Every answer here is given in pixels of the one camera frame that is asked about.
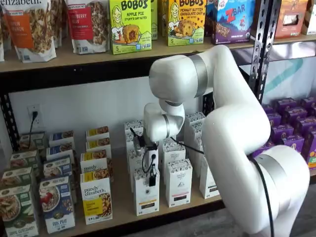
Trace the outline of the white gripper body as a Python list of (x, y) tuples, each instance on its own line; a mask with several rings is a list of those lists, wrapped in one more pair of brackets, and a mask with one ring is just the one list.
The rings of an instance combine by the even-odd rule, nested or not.
[(144, 173), (158, 170), (158, 146), (145, 147), (145, 152), (142, 157), (142, 170)]

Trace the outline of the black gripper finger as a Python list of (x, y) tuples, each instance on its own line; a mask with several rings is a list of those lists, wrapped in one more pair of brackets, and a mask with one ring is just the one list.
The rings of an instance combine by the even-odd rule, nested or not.
[(154, 187), (156, 185), (158, 175), (158, 169), (155, 164), (152, 164), (149, 169), (149, 186)]

